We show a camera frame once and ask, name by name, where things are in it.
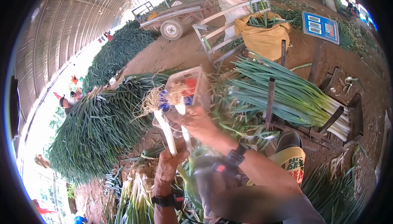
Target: red object in basket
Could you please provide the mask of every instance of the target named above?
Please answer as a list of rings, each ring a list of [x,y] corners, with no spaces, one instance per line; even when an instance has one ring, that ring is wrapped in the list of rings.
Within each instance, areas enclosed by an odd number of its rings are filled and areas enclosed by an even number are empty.
[[[197,87],[197,79],[185,79],[185,85],[187,86],[187,90],[184,91],[186,96],[192,96],[195,93],[195,88]]]

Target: black watch strap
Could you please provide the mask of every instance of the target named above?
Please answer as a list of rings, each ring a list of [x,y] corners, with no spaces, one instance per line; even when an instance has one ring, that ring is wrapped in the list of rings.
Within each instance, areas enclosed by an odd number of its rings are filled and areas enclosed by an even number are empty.
[[[173,194],[170,194],[165,197],[154,196],[151,198],[151,202],[153,204],[157,204],[161,207],[168,207],[168,206],[174,206],[176,203],[176,200],[175,200],[175,196]]]
[[[242,144],[239,144],[236,150],[231,150],[229,152],[228,156],[226,156],[226,159],[231,164],[235,166],[239,166],[239,164],[241,164],[244,160],[244,153],[246,151],[247,151],[247,147]]]

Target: wristwatch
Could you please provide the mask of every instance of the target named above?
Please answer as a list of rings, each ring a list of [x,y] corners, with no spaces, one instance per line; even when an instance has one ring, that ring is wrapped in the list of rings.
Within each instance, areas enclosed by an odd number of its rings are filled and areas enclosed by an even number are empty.
[[[184,200],[183,191],[175,191],[175,193],[171,193],[165,197],[154,196],[151,198],[151,202],[153,204],[157,204],[158,206],[161,207],[175,206],[176,209],[181,209],[183,200]]]
[[[161,207],[174,206],[176,203],[174,195],[172,193],[165,197],[154,196],[151,198],[151,202]]]
[[[226,156],[228,162],[235,166],[239,166],[244,160],[244,153],[247,151],[247,147],[243,144],[239,144],[236,150],[231,150]]]

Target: trailer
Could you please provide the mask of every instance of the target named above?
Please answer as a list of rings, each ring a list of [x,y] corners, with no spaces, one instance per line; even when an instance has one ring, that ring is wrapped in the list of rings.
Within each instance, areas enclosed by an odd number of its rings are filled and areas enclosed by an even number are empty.
[[[195,19],[205,19],[205,11],[210,8],[205,0],[177,5],[157,12],[150,2],[132,10],[135,19],[144,30],[160,30],[167,40],[178,40],[183,35],[183,26],[191,24]]]

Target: red cloth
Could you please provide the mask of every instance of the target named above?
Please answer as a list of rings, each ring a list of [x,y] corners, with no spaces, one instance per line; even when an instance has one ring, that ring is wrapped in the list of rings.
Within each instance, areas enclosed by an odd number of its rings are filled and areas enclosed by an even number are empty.
[[[55,96],[56,96],[57,99],[60,100],[60,99],[62,98],[62,97],[61,97],[60,95],[58,95],[57,93],[55,93],[55,92],[53,92],[53,93],[55,94]]]
[[[40,213],[40,215],[46,215],[46,214],[57,214],[58,212],[56,211],[50,211],[48,209],[42,209],[40,207],[37,207],[38,213]]]

